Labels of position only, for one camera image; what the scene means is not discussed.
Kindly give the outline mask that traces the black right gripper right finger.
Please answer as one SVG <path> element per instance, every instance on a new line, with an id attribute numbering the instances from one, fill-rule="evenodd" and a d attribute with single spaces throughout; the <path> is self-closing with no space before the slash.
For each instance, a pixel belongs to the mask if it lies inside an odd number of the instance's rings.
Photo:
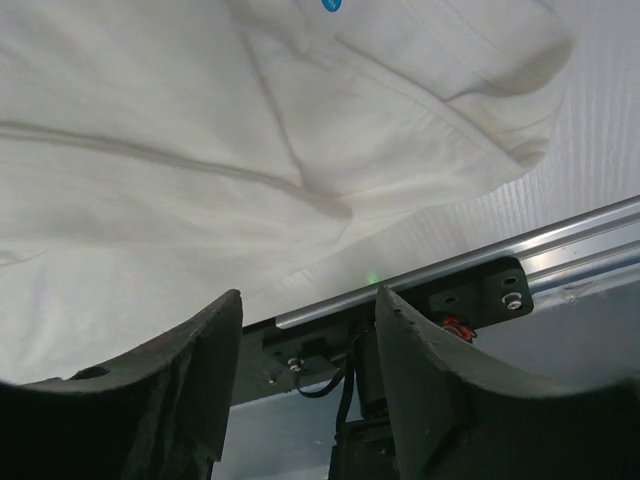
<path id="1" fill-rule="evenodd" d="M 447 332 L 380 288 L 375 325 L 404 479 L 635 479 L 639 383 L 562 383 Z"/>

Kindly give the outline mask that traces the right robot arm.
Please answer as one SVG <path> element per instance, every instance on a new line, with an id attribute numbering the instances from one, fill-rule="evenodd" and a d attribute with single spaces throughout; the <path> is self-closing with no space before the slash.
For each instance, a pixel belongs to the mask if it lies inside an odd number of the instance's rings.
<path id="1" fill-rule="evenodd" d="M 241 346 L 231 290 L 67 379 L 1 386 L 5 479 L 207 479 Z M 635 479 L 639 382 L 563 383 L 466 343 L 389 289 L 348 344 L 333 479 Z"/>

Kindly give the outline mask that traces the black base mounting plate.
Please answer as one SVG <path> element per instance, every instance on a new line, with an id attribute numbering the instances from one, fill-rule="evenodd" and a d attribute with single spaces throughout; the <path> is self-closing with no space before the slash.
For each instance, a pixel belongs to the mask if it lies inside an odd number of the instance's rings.
<path id="1" fill-rule="evenodd" d="M 532 294 L 521 263 L 502 257 L 465 270 L 385 282 L 427 319 L 459 320 L 477 331 L 529 314 Z M 375 321 L 378 284 L 244 327 L 235 405 L 329 380 L 355 338 Z"/>

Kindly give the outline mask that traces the aluminium frame rail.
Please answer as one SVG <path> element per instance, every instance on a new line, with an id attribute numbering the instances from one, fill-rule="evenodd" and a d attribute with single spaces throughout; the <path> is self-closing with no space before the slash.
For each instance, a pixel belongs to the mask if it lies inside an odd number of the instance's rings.
<path id="1" fill-rule="evenodd" d="M 535 294 L 639 264 L 639 197 L 458 255 L 275 317 L 281 330 L 369 302 L 377 288 L 406 290 L 501 258 L 518 260 Z"/>

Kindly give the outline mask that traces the white t shirt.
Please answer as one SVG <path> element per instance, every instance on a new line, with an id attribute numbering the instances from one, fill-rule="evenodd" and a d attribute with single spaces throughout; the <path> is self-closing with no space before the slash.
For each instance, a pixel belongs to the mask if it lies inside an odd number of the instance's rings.
<path id="1" fill-rule="evenodd" d="M 1 377 L 71 373 L 545 156 L 540 1 L 5 1 Z"/>

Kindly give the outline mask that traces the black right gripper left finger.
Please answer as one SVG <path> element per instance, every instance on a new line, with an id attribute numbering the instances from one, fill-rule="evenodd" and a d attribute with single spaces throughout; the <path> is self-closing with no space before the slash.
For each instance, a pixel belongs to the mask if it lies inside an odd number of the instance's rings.
<path id="1" fill-rule="evenodd" d="M 2 383 L 2 478 L 210 478 L 222 457 L 242 318 L 241 295 L 230 290 L 68 379 Z"/>

